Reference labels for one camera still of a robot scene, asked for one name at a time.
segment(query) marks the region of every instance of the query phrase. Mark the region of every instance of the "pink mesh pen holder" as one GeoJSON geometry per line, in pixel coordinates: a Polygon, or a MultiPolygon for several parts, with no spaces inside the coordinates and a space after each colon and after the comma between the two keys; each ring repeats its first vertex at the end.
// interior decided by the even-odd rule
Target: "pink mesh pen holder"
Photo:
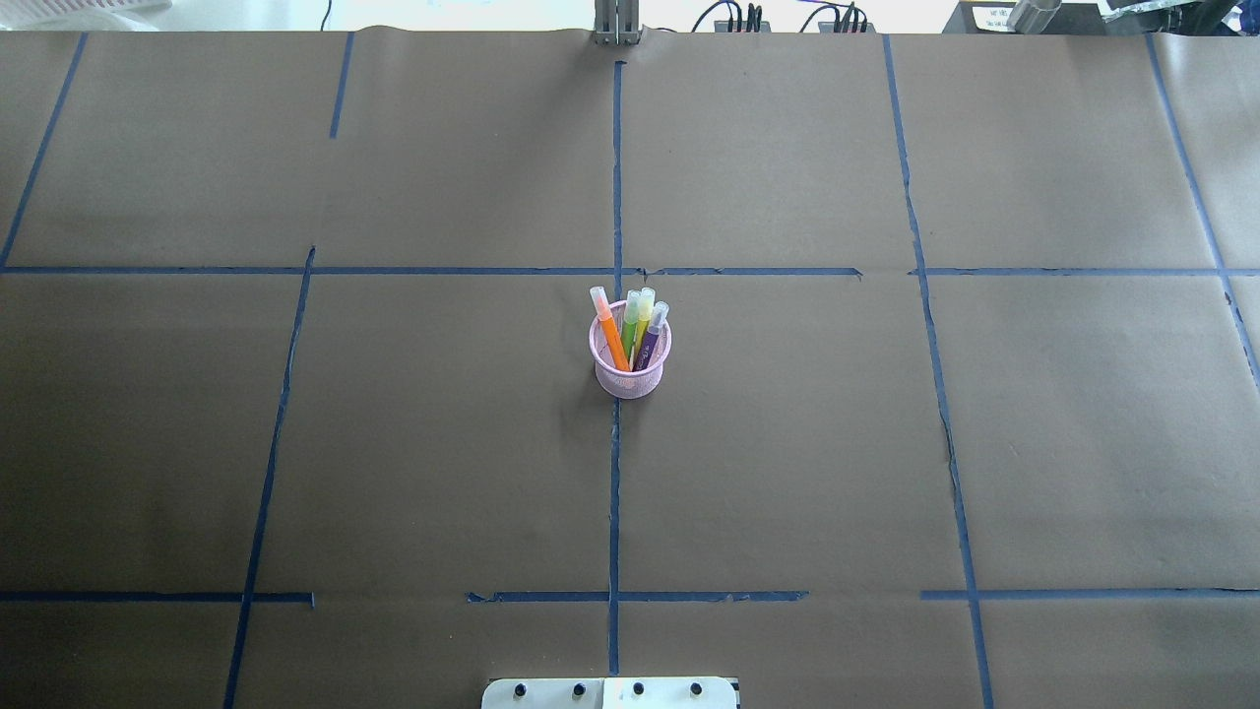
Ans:
{"type": "MultiPolygon", "coordinates": [[[[611,302],[612,317],[617,321],[626,309],[625,300],[611,302]]],[[[600,329],[600,319],[591,320],[590,331],[591,358],[595,358],[595,379],[600,380],[600,387],[617,399],[639,399],[651,394],[660,384],[660,377],[665,374],[665,360],[669,359],[669,345],[673,336],[669,332],[669,321],[660,327],[660,339],[656,340],[656,350],[651,353],[651,361],[638,373],[622,373],[612,365],[612,354],[609,353],[609,343],[604,339],[604,330],[600,329]]]]}

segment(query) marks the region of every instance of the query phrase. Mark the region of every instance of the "white floor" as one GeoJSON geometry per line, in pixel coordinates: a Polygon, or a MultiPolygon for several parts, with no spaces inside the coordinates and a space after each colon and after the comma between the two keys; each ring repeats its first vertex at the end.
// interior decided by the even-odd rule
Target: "white floor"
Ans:
{"type": "MultiPolygon", "coordinates": [[[[648,26],[690,29],[711,0],[643,0],[640,19],[648,26]]],[[[1068,0],[1092,3],[1092,0],[1068,0]]],[[[764,19],[775,31],[796,31],[815,4],[762,0],[764,19]]],[[[945,25],[955,0],[861,0],[879,31],[935,34],[945,25]]],[[[590,28],[591,0],[333,0],[328,29],[353,30],[392,25],[423,30],[508,30],[590,28]]],[[[164,30],[318,29],[324,0],[174,0],[164,10],[140,13],[164,30]]],[[[714,10],[711,18],[723,18],[714,10]]],[[[712,30],[712,24],[706,23],[712,30]]]]}

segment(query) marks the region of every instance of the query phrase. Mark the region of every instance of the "white basket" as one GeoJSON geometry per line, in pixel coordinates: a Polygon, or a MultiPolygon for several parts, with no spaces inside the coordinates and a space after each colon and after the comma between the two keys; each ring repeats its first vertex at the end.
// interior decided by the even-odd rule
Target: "white basket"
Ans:
{"type": "Polygon", "coordinates": [[[169,8],[171,0],[0,0],[0,25],[21,29],[79,10],[169,8]]]}

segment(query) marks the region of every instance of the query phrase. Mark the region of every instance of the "white bracket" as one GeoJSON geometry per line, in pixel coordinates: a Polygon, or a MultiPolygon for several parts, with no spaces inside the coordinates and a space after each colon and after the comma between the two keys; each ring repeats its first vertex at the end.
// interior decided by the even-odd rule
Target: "white bracket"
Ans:
{"type": "Polygon", "coordinates": [[[722,678],[494,680],[481,709],[738,709],[737,686],[722,678]]]}
{"type": "Polygon", "coordinates": [[[639,44],[639,0],[595,0],[596,44],[639,44]]]}

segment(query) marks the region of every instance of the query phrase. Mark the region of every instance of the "orange marker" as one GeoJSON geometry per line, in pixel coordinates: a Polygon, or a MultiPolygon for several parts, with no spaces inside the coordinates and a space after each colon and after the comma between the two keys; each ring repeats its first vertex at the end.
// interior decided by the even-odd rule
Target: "orange marker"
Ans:
{"type": "Polygon", "coordinates": [[[595,316],[604,327],[604,339],[609,343],[609,353],[612,354],[612,364],[622,373],[630,372],[630,361],[621,349],[621,336],[617,334],[617,322],[612,319],[612,309],[609,307],[609,296],[604,292],[604,286],[597,285],[591,288],[591,301],[595,302],[595,316]]]}

